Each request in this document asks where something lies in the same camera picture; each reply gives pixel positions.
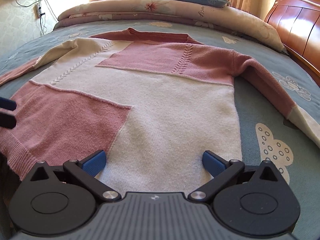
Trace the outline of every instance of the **blue gripper pad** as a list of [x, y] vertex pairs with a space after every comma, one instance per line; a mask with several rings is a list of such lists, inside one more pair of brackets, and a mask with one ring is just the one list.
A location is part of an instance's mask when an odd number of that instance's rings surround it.
[[226, 166], [221, 161], [213, 157], [208, 152], [203, 153], [202, 164], [213, 177], [219, 175], [226, 169]]
[[104, 169], [107, 163], [107, 156], [104, 151], [99, 152], [91, 159], [82, 164], [82, 169], [89, 175], [95, 177], [100, 171]]

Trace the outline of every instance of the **wooden headboard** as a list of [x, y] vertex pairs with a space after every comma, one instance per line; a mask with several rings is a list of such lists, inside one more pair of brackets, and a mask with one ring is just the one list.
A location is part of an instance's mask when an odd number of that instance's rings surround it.
[[276, 0], [265, 22], [320, 86], [320, 0]]

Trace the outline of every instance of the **pink sleeve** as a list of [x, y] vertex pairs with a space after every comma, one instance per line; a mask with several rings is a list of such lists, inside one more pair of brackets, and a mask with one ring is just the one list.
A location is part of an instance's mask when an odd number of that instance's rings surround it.
[[15, 69], [7, 72], [6, 74], [0, 76], [0, 86], [9, 82], [10, 80], [21, 77], [22, 75], [32, 71], [33, 66], [37, 63], [38, 59], [40, 59], [40, 57], [37, 57], [33, 60], [30, 60], [29, 62], [23, 64], [22, 66], [17, 67]]
[[284, 116], [288, 117], [295, 102], [271, 73], [254, 58], [234, 52], [234, 76], [241, 75], [259, 90]]

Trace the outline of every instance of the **pink and white sweater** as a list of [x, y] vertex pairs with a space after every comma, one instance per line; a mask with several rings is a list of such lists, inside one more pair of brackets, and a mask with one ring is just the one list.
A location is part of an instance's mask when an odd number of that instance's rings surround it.
[[186, 34], [129, 28], [77, 38], [0, 77], [57, 60], [12, 97], [17, 126], [0, 151], [21, 179], [37, 160], [61, 165], [97, 149], [99, 179], [119, 191], [184, 191], [211, 179], [202, 153], [242, 159], [233, 78], [241, 75], [320, 147], [319, 124], [255, 59]]

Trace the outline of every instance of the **sweater sleeve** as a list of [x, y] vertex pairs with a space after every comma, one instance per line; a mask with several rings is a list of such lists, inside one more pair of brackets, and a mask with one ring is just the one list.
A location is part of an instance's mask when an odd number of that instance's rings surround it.
[[242, 76], [288, 118], [295, 102], [271, 73], [254, 58], [234, 52], [234, 76]]
[[15, 68], [7, 72], [6, 74], [0, 76], [0, 86], [9, 82], [10, 80], [16, 79], [30, 71], [36, 70], [37, 68], [62, 57], [74, 48], [74, 41], [66, 41], [52, 49], [49, 49], [48, 52], [46, 52], [46, 54], [44, 54], [43, 56], [35, 58], [23, 64], [22, 66]]
[[291, 99], [264, 66], [250, 56], [234, 52], [234, 76], [238, 75], [258, 89], [286, 119], [320, 148], [320, 125]]

